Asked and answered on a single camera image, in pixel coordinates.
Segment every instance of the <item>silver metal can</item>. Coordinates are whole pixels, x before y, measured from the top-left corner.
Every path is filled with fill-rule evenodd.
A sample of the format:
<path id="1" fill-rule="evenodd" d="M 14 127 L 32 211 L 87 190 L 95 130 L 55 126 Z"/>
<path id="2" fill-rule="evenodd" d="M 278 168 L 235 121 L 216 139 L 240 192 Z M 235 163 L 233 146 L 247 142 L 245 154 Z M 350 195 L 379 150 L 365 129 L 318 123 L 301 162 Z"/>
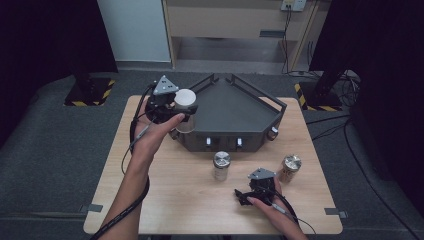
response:
<path id="1" fill-rule="evenodd" d="M 219 181 L 227 179 L 228 167 L 230 166 L 231 158 L 227 152 L 217 152 L 213 158 L 214 176 Z"/>
<path id="2" fill-rule="evenodd" d="M 282 165 L 283 167 L 279 172 L 279 180 L 289 183 L 302 166 L 302 160 L 299 156 L 291 154 L 284 157 Z"/>

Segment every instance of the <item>finger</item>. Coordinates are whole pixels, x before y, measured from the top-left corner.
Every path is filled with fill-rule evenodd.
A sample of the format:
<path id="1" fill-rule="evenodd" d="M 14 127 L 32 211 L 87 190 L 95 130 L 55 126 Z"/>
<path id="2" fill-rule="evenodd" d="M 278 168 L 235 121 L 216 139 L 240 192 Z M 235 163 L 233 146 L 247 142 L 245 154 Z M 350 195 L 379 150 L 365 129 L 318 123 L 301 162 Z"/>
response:
<path id="1" fill-rule="evenodd" d="M 247 200 L 255 207 L 259 208 L 262 212 L 267 212 L 269 209 L 269 206 L 266 205 L 261 200 L 254 198 L 254 197 L 248 197 Z"/>
<path id="2" fill-rule="evenodd" d="M 175 116 L 173 116 L 171 119 L 169 119 L 168 121 L 164 122 L 161 124 L 161 129 L 165 132 L 168 133 L 169 131 L 171 131 L 172 129 L 176 128 L 178 126 L 178 124 L 181 123 L 181 121 L 185 118 L 185 115 L 183 113 L 179 113 Z"/>

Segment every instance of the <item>gray carpet floor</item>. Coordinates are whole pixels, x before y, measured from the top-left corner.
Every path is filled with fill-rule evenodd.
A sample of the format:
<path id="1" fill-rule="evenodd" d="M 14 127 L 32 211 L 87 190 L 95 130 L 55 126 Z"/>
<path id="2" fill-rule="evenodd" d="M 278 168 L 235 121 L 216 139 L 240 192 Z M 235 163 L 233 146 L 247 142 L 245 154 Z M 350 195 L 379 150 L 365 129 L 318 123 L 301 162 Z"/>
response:
<path id="1" fill-rule="evenodd" d="M 116 80 L 103 106 L 66 107 L 63 101 L 74 84 L 72 77 L 41 88 L 25 117 L 0 151 L 0 239 L 89 239 L 83 217 L 46 218 L 32 212 L 79 213 L 91 203 L 128 97 L 140 95 L 147 84 L 166 75 L 187 87 L 209 74 L 173 71 L 121 71 L 105 74 Z M 283 75 L 238 74 L 276 97 L 297 98 L 294 84 L 312 79 Z M 335 91 L 341 94 L 343 85 Z M 348 114 L 303 111 L 306 122 Z M 309 124 L 311 137 L 344 124 L 339 118 Z M 314 141 L 336 207 L 346 211 L 339 235 L 311 239 L 424 239 L 424 220 L 402 190 L 373 171 L 353 125 L 347 137 L 358 162 L 349 151 L 343 129 Z M 370 187 L 402 219 L 402 224 Z"/>

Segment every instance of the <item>wall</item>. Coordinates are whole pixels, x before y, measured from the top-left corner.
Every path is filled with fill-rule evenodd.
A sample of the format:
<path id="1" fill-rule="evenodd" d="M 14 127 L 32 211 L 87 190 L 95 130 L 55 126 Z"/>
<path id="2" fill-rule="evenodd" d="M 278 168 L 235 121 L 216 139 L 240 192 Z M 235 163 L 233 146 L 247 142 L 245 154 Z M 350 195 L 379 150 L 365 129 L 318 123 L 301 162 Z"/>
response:
<path id="1" fill-rule="evenodd" d="M 98 1 L 116 61 L 171 62 L 162 1 Z"/>

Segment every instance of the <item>white lid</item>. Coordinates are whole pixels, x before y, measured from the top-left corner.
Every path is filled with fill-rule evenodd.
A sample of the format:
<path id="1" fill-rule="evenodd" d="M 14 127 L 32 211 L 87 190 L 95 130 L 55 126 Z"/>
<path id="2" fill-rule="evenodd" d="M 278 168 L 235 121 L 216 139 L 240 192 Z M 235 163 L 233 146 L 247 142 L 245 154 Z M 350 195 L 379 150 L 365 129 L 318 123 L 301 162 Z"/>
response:
<path id="1" fill-rule="evenodd" d="M 190 106 L 196 101 L 196 94 L 190 89 L 181 89 L 175 94 L 174 101 L 179 106 Z"/>

